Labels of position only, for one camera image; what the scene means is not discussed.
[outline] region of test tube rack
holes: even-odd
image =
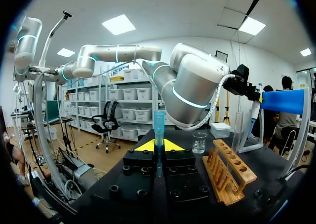
[[[210,149],[208,156],[203,156],[203,162],[218,202],[224,202],[226,206],[242,200],[245,195],[242,193],[246,184],[253,182],[257,176],[240,159],[223,140],[213,140],[216,150]],[[232,168],[240,182],[230,173],[218,153],[226,159],[228,166]]]

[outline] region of hair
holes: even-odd
[[[273,92],[273,88],[270,85],[267,85],[263,88],[265,92]]]
[[[291,89],[291,87],[292,87],[292,79],[290,77],[288,77],[288,76],[284,76],[282,78],[282,86],[283,86],[284,89],[287,89],[287,88]]]

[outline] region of black office chair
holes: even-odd
[[[103,134],[104,136],[104,138],[102,139],[102,142],[98,143],[95,148],[99,149],[100,144],[105,144],[106,153],[109,152],[109,143],[117,145],[118,149],[120,149],[120,145],[116,143],[115,140],[110,139],[110,132],[112,130],[116,130],[119,127],[119,124],[114,116],[117,105],[118,103],[116,101],[107,102],[104,106],[103,114],[94,115],[91,118],[93,122],[95,123],[91,126],[91,128],[97,131],[98,133]],[[97,122],[94,120],[94,118],[97,118],[97,117],[100,117],[103,119],[102,120],[103,127],[97,124]]]
[[[294,141],[297,140],[298,132],[300,128],[289,126],[281,130],[282,139],[279,139],[274,134],[269,148],[273,150],[274,147],[279,149],[278,153],[281,156],[284,156],[285,152],[291,151],[294,147]]]

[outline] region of square ceiling light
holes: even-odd
[[[249,33],[252,35],[257,35],[266,25],[253,19],[250,17],[247,17],[244,23],[239,28],[239,31]]]
[[[311,50],[307,48],[305,50],[302,50],[301,54],[305,57],[305,56],[311,55],[312,53],[311,53]]]
[[[102,25],[113,35],[119,35],[136,29],[125,14],[111,18],[103,22]]]
[[[57,52],[57,55],[61,55],[61,56],[64,56],[64,57],[70,57],[74,54],[75,52],[71,51],[71,50],[68,50],[68,49],[65,49],[65,48],[62,48],[60,51]]]

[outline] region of yellow triangle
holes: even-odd
[[[143,144],[142,146],[136,148],[135,151],[143,151],[143,150],[154,151],[154,147],[155,147],[155,140],[152,139],[149,142]]]
[[[171,150],[183,151],[184,149],[174,144],[173,142],[170,142],[168,139],[164,139],[164,151],[171,151]]]

